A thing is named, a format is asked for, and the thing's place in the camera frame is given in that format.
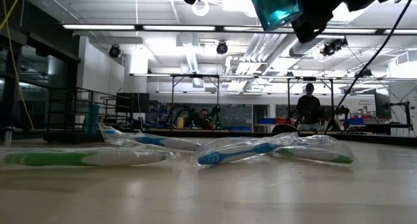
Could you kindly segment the blue toothbrush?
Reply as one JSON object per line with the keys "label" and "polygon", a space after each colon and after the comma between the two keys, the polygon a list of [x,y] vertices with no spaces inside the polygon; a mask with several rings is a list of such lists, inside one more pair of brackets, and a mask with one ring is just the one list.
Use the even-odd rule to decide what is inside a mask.
{"label": "blue toothbrush", "polygon": [[168,150],[185,150],[185,151],[196,151],[201,144],[187,141],[185,139],[178,139],[173,137],[164,137],[160,135],[153,135],[149,133],[124,133],[111,126],[106,126],[104,123],[100,122],[98,124],[102,137],[107,138],[125,138],[131,139],[140,143],[145,144],[147,147],[156,147],[156,148],[167,148]]}
{"label": "blue toothbrush", "polygon": [[293,145],[294,146],[305,146],[305,147],[318,147],[318,146],[329,146],[335,143],[336,139],[328,135],[312,135],[307,137],[297,138]]}
{"label": "blue toothbrush", "polygon": [[281,133],[271,137],[224,137],[201,145],[194,158],[200,166],[213,166],[247,160],[289,146],[298,134]]}

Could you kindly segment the green toothbrush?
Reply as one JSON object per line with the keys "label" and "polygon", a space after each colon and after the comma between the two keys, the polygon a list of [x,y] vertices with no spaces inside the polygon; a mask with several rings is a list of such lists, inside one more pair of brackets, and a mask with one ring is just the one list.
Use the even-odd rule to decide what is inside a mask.
{"label": "green toothbrush", "polygon": [[177,156],[166,150],[141,147],[102,148],[5,148],[2,167],[120,167],[156,163]]}
{"label": "green toothbrush", "polygon": [[329,163],[352,164],[353,157],[331,150],[314,147],[281,147],[274,151],[275,155],[314,160]]}

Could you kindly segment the black monitor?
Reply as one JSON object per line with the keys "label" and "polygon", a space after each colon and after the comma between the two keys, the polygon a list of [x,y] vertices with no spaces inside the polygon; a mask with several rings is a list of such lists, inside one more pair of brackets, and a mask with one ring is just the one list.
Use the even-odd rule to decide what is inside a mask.
{"label": "black monitor", "polygon": [[375,93],[376,117],[378,119],[391,119],[390,98],[387,95]]}

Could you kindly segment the long ceiling light strip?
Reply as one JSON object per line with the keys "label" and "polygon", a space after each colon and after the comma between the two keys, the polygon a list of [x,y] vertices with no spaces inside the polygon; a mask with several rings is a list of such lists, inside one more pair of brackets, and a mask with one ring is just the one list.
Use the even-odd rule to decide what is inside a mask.
{"label": "long ceiling light strip", "polygon": [[[294,34],[292,27],[280,27],[273,31],[264,31],[259,26],[224,25],[127,25],[127,24],[62,24],[64,29],[72,31],[146,31],[146,32],[202,32],[202,33],[271,33]],[[391,28],[327,27],[323,35],[388,35]]]}

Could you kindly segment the black box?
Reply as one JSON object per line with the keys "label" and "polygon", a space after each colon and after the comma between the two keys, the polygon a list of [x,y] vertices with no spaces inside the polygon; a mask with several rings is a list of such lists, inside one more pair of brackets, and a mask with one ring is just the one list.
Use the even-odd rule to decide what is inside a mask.
{"label": "black box", "polygon": [[149,105],[149,93],[118,92],[115,110],[120,113],[148,113]]}

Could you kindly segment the black workstation frame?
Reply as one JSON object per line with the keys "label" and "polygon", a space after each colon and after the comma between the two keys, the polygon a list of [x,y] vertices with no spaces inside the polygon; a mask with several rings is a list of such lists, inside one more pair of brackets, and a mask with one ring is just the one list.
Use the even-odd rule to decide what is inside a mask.
{"label": "black workstation frame", "polygon": [[335,105],[334,105],[334,82],[333,82],[333,79],[332,78],[328,79],[329,82],[330,82],[330,86],[328,86],[324,82],[325,81],[325,78],[324,77],[320,77],[320,78],[318,78],[318,77],[312,77],[312,76],[311,77],[289,77],[287,79],[287,103],[288,103],[288,109],[287,109],[287,123],[286,124],[293,126],[295,124],[295,121],[298,118],[298,114],[296,112],[296,108],[293,109],[293,110],[291,110],[291,88],[294,85],[294,84],[291,84],[291,80],[292,79],[295,79],[296,81],[300,81],[300,80],[302,80],[302,81],[308,81],[308,83],[312,83],[313,81],[322,81],[323,84],[324,84],[324,86],[325,87],[328,87],[328,89],[330,90],[330,103],[331,103],[330,106],[331,106],[331,108],[330,108],[330,115],[326,115],[325,114],[326,115],[325,116],[325,119],[326,120],[329,119],[330,116],[333,113],[332,109],[335,108]]}
{"label": "black workstation frame", "polygon": [[218,74],[198,74],[198,73],[191,73],[191,74],[171,74],[170,75],[172,77],[172,87],[171,87],[171,110],[168,114],[169,117],[169,121],[168,121],[168,126],[172,129],[174,127],[173,125],[173,120],[174,120],[174,116],[173,116],[173,111],[174,111],[174,94],[175,94],[175,86],[180,83],[185,77],[188,77],[190,79],[194,79],[194,78],[198,78],[198,79],[204,79],[204,78],[208,78],[210,81],[212,78],[216,78],[217,79],[217,83],[214,83],[214,86],[217,88],[216,92],[211,92],[211,94],[216,94],[216,105],[220,104],[220,90],[219,90],[219,85],[220,85],[220,76]]}

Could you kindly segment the black aluminium table frame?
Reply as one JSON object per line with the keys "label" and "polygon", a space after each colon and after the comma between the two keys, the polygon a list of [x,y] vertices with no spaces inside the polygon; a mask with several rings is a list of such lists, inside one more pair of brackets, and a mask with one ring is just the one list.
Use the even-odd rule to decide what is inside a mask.
{"label": "black aluminium table frame", "polygon": [[[165,137],[189,137],[189,138],[221,138],[221,137],[272,137],[278,133],[265,132],[230,132],[227,130],[170,130],[156,129],[145,130],[143,133],[160,135]],[[381,145],[394,145],[417,148],[417,137],[400,137],[391,135],[370,135],[357,133],[328,132],[327,135],[342,141],[354,141],[361,143],[373,143]]]}

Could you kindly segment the silver metal post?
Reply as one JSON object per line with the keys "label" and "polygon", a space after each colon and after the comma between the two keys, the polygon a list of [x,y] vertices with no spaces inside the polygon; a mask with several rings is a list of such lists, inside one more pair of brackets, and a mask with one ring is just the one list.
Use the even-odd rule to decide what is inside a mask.
{"label": "silver metal post", "polygon": [[8,126],[4,129],[4,138],[3,138],[3,146],[9,147],[12,142],[12,135],[14,133],[15,127]]}

